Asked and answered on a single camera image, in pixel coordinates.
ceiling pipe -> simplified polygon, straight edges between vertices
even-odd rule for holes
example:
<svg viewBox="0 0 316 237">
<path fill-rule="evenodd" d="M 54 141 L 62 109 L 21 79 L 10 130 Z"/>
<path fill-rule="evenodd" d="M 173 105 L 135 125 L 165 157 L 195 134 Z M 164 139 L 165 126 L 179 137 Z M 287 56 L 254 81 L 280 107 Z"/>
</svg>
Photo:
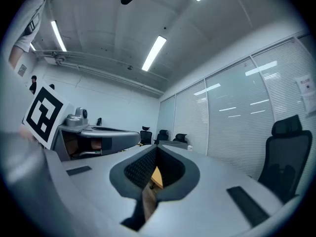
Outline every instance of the ceiling pipe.
<svg viewBox="0 0 316 237">
<path fill-rule="evenodd" d="M 76 51 L 67 51 L 67 52 L 63 52 L 63 51 L 60 51 L 60 50 L 37 50 L 35 51 L 35 54 L 37 56 L 46 56 L 45 55 L 45 52 L 52 52 L 52 53 L 56 53 L 58 55 L 62 55 L 62 56 L 68 56 L 68 57 L 72 57 L 72 58 L 78 58 L 78 59 L 87 59 L 86 56 L 92 56 L 92 57 L 96 57 L 96 58 L 101 58 L 101 59 L 106 59 L 106 60 L 109 60 L 109 61 L 113 61 L 115 63 L 118 63 L 118 64 L 122 64 L 122 65 L 126 65 L 126 66 L 130 66 L 131 64 L 130 63 L 126 63 L 126 62 L 123 62 L 123 61 L 119 61 L 119 60 L 116 60 L 116 59 L 112 59 L 112 58 L 109 58 L 109 57 L 105 57 L 105 56 L 101 56 L 101 55 L 96 55 L 96 54 L 90 54 L 90 53 L 83 53 L 83 52 L 76 52 Z M 170 68 L 169 66 L 163 64 L 165 67 L 167 67 L 168 69 L 171 69 L 173 70 L 172 68 Z M 142 70 L 142 68 L 138 67 L 138 66 L 135 66 L 133 65 L 133 68 L 136 68 L 138 70 L 140 70 L 141 73 L 149 73 L 149 74 L 152 74 L 156 77 L 159 77 L 161 79 L 164 79 L 166 81 L 168 81 L 169 79 L 168 78 L 165 78 L 165 77 L 162 77 L 160 75 L 157 75 L 153 72 L 150 72 L 150 71 L 147 71 L 147 72 L 144 72 Z"/>
<path fill-rule="evenodd" d="M 87 72 L 87 73 L 90 73 L 90 74 L 93 74 L 93 75 L 96 75 L 96 76 L 102 76 L 102 77 L 107 78 L 107 79 L 111 79 L 111 80 L 115 80 L 115 81 L 118 81 L 118 82 L 122 82 L 124 84 L 127 84 L 127 85 L 130 85 L 130 86 L 137 87 L 139 89 L 146 90 L 148 92 L 154 93 L 154 94 L 156 94 L 158 96 L 162 96 L 164 94 L 163 91 L 155 89 L 155 88 L 152 88 L 152 87 L 147 86 L 147 85 L 144 85 L 144 84 L 142 84 L 140 82 L 136 82 L 136 81 L 133 81 L 133 80 L 130 80 L 130 79 L 127 79 L 127 78 L 124 78 L 124 77 L 120 77 L 120 76 L 117 76 L 117 75 L 114 75 L 114 74 L 111 74 L 111 73 L 108 73 L 108 72 L 105 72 L 105 71 L 101 71 L 101 70 L 98 70 L 98 69 L 94 69 L 94 68 L 91 68 L 91 67 L 88 67 L 88 66 L 74 64 L 74 63 L 69 63 L 69 62 L 62 62 L 62 61 L 58 61 L 58 64 L 61 65 L 61 66 L 65 66 L 65 67 L 76 69 L 76 70 L 79 69 L 80 71 Z"/>
</svg>

gray device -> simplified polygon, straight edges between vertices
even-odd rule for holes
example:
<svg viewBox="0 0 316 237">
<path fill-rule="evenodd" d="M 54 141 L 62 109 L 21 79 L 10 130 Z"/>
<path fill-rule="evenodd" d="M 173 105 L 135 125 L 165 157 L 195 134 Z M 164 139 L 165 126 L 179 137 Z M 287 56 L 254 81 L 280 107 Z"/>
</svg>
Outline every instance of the gray device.
<svg viewBox="0 0 316 237">
<path fill-rule="evenodd" d="M 124 149 L 131 148 L 140 142 L 140 134 L 134 131 L 124 131 L 108 127 L 89 125 L 87 110 L 79 107 L 75 115 L 68 115 L 64 124 L 58 126 L 51 149 L 57 152 L 61 161 L 69 161 L 64 134 L 73 133 L 77 136 L 78 145 L 87 139 L 101 139 L 101 150 L 84 150 L 76 158 L 92 158 L 115 154 Z"/>
</svg>

office chair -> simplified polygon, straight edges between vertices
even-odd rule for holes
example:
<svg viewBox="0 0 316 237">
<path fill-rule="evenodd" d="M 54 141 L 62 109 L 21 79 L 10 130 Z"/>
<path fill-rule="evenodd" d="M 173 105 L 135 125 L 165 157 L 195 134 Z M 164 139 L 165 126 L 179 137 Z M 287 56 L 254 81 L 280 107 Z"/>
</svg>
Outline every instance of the office chair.
<svg viewBox="0 0 316 237">
<path fill-rule="evenodd" d="M 173 139 L 173 141 L 178 141 L 178 142 L 182 142 L 182 143 L 186 143 L 187 144 L 188 142 L 185 140 L 185 138 L 186 138 L 186 134 L 178 133 L 176 135 L 176 138 Z"/>
<path fill-rule="evenodd" d="M 159 144 L 160 140 L 168 140 L 169 135 L 167 130 L 160 130 L 159 134 L 157 135 L 157 139 L 154 140 L 155 144 Z"/>
<path fill-rule="evenodd" d="M 303 131 L 298 115 L 274 123 L 266 142 L 265 164 L 258 182 L 284 203 L 292 199 L 312 145 L 312 133 Z"/>
<path fill-rule="evenodd" d="M 143 126 L 144 131 L 140 131 L 141 141 L 140 143 L 143 145 L 151 145 L 152 144 L 152 132 L 149 132 L 150 127 Z"/>
</svg>

ceiling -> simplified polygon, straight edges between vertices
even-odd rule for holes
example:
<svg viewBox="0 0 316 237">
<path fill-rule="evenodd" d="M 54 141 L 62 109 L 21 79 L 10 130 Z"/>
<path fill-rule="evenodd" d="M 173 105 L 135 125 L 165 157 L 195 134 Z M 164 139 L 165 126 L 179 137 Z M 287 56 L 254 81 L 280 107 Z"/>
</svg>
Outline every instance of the ceiling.
<svg viewBox="0 0 316 237">
<path fill-rule="evenodd" d="M 67 63 L 92 67 L 164 91 L 183 60 L 240 20 L 255 24 L 262 8 L 280 0 L 48 0 L 34 46 L 60 50 L 50 22 L 56 20 Z M 167 39 L 148 72 L 141 68 L 158 36 Z"/>
</svg>

white shirt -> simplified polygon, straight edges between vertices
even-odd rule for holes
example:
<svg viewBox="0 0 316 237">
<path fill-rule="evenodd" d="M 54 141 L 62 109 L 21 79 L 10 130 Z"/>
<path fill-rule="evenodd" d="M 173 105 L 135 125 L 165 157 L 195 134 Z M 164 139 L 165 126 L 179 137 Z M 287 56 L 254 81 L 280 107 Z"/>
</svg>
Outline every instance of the white shirt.
<svg viewBox="0 0 316 237">
<path fill-rule="evenodd" d="M 14 45 L 25 52 L 29 52 L 30 44 L 40 28 L 41 15 L 45 3 L 46 0 L 25 0 L 22 4 L 2 40 L 1 51 L 5 59 L 9 59 Z M 31 34 L 25 35 L 25 29 L 32 21 L 35 28 Z"/>
</svg>

